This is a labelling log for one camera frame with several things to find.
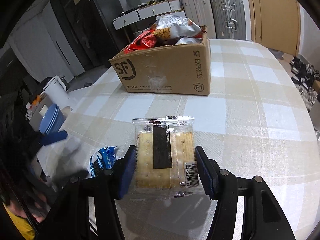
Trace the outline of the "yellow sleeve forearm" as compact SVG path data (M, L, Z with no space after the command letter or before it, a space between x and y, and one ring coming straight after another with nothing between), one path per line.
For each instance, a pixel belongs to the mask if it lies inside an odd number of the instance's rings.
M13 214L6 206L5 209L11 218L12 222L15 224L18 231L21 233L21 235L26 240L33 240L35 238L35 230L33 227L29 224L27 219L21 218Z

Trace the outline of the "person's left hand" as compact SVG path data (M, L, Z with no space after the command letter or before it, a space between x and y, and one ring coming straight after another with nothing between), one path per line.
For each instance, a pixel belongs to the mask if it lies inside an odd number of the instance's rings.
M45 201L40 200L40 198L37 198L36 201L34 201L32 198L23 201L38 223L42 222L46 218L49 206ZM18 199L14 196L11 197L8 201L5 201L3 205L5 206L7 211L10 211L16 217L21 217L24 219L28 218L21 202L19 202Z

